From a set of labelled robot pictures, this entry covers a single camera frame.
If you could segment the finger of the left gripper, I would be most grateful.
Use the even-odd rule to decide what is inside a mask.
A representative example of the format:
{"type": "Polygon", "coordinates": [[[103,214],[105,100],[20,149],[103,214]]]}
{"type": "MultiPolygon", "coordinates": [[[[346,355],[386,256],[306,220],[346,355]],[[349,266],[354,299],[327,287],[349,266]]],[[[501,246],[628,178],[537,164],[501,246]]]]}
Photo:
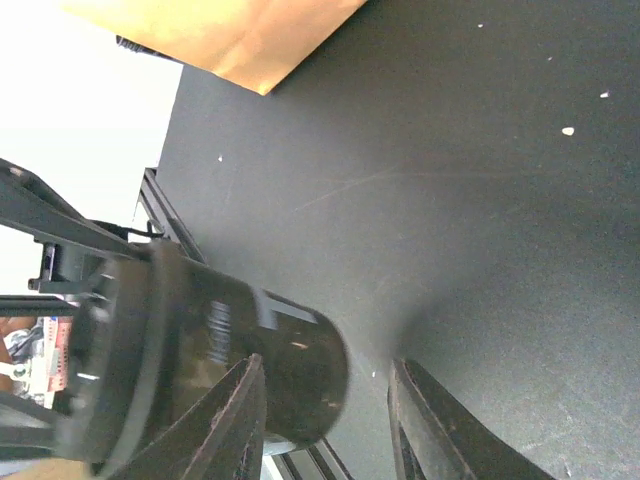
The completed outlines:
{"type": "Polygon", "coordinates": [[[102,257],[147,260],[149,254],[88,220],[39,176],[1,161],[1,224],[102,257]]]}
{"type": "Polygon", "coordinates": [[[80,303],[79,295],[1,295],[2,317],[73,316],[80,303]]]}

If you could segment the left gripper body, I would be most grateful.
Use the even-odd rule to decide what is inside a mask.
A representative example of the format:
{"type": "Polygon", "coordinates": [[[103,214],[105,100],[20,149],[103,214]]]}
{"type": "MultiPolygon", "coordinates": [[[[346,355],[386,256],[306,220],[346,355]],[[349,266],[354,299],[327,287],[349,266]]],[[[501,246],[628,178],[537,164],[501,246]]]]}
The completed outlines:
{"type": "Polygon", "coordinates": [[[39,276],[28,280],[28,289],[48,295],[82,294],[103,263],[82,247],[44,242],[39,276]]]}

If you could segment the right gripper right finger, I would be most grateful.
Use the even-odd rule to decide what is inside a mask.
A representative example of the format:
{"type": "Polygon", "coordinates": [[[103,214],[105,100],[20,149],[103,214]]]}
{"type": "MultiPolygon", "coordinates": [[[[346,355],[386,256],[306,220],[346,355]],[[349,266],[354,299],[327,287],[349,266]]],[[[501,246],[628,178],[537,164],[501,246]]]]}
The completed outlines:
{"type": "Polygon", "coordinates": [[[399,479],[549,479],[421,365],[393,360],[387,405],[399,479]]]}

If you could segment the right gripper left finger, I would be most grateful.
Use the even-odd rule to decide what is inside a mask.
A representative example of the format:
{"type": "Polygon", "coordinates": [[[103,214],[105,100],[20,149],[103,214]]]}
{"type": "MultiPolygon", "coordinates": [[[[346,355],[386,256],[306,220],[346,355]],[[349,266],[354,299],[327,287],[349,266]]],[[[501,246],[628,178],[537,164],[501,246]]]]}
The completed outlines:
{"type": "Polygon", "coordinates": [[[266,422],[262,357],[231,370],[110,479],[258,479],[266,422]]]}

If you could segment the black paper cup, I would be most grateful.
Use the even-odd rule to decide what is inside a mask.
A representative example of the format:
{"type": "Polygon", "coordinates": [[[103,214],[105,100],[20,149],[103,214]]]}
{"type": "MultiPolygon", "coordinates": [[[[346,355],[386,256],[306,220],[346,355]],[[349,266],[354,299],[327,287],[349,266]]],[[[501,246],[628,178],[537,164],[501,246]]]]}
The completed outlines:
{"type": "Polygon", "coordinates": [[[341,334],[320,312],[188,259],[170,243],[151,249],[168,300],[171,417],[178,419],[241,359],[262,358],[267,456],[327,435],[350,378],[341,334]]]}

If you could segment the orange paper bag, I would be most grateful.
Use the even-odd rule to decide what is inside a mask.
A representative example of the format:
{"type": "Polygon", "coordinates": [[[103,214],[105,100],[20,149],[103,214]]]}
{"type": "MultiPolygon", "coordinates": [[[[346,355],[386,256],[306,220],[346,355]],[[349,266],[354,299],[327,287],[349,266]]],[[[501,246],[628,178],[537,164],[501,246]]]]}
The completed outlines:
{"type": "Polygon", "coordinates": [[[363,3],[75,0],[57,5],[135,44],[266,95],[363,3]]]}

